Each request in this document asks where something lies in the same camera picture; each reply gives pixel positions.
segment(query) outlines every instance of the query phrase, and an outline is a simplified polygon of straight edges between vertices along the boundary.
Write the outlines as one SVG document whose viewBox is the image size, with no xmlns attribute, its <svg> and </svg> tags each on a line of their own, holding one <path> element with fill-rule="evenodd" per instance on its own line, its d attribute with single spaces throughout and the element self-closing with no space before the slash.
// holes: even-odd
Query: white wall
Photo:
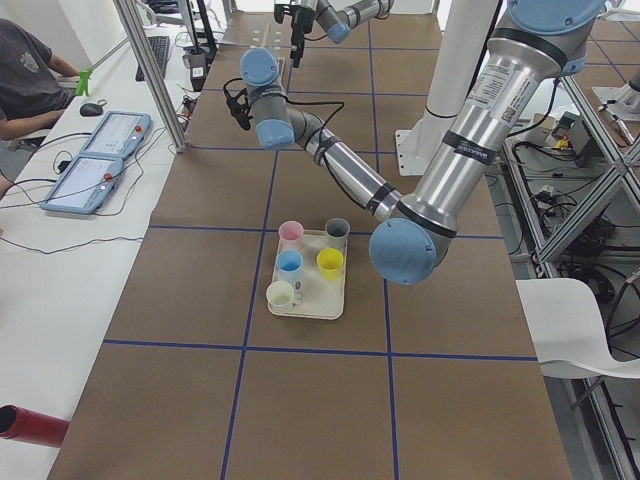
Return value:
<svg viewBox="0 0 640 480">
<path fill-rule="evenodd" d="M 91 63 L 125 38 L 113 0 L 58 0 Z"/>
<path fill-rule="evenodd" d="M 79 69 L 90 67 L 125 36 L 112 0 L 4 0 L 8 18 Z"/>
</svg>

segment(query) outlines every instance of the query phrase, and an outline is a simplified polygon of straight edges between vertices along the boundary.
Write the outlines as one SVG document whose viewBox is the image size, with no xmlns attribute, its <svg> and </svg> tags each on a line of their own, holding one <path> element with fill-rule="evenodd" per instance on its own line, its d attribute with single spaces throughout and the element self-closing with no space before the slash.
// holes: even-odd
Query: screen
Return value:
<svg viewBox="0 0 640 480">
<path fill-rule="evenodd" d="M 139 125 L 141 120 L 140 115 L 110 114 L 84 150 L 107 155 L 121 155 L 131 139 L 134 127 Z"/>
<path fill-rule="evenodd" d="M 104 188 L 100 184 L 111 165 L 111 160 L 81 157 L 47 203 L 65 207 L 84 207 L 96 188 Z"/>
</svg>

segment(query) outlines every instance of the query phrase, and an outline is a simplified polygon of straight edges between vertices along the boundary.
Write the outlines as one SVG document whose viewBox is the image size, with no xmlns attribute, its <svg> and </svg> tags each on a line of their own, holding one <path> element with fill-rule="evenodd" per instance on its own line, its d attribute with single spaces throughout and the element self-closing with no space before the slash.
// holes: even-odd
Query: gray cup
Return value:
<svg viewBox="0 0 640 480">
<path fill-rule="evenodd" d="M 324 226 L 327 245 L 330 248 L 344 250 L 347 246 L 347 237 L 349 236 L 350 229 L 349 222 L 344 218 L 332 218 L 329 220 Z"/>
</svg>

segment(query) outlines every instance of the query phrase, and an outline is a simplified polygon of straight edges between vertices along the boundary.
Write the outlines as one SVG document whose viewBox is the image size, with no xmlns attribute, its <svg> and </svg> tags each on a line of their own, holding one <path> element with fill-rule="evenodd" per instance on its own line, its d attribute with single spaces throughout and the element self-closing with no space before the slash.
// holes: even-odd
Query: tablet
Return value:
<svg viewBox="0 0 640 480">
<path fill-rule="evenodd" d="M 90 214 L 102 205 L 124 168 L 121 158 L 81 153 L 74 158 L 40 208 Z"/>
<path fill-rule="evenodd" d="M 107 112 L 80 153 L 125 160 L 140 145 L 151 128 L 146 113 Z"/>
</svg>

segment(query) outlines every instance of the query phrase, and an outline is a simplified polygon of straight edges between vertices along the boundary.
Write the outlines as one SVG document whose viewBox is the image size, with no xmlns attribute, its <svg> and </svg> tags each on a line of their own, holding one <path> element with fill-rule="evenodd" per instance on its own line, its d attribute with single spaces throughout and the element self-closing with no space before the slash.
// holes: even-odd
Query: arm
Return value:
<svg viewBox="0 0 640 480">
<path fill-rule="evenodd" d="M 47 64 L 51 70 L 59 73 L 63 77 L 77 77 L 80 72 L 66 60 L 60 58 L 55 53 L 51 55 L 51 60 Z"/>
<path fill-rule="evenodd" d="M 35 117 L 0 120 L 0 138 L 4 141 L 14 140 L 23 135 L 28 135 L 41 128 L 49 128 L 62 116 L 64 110 L 36 115 Z"/>
</svg>

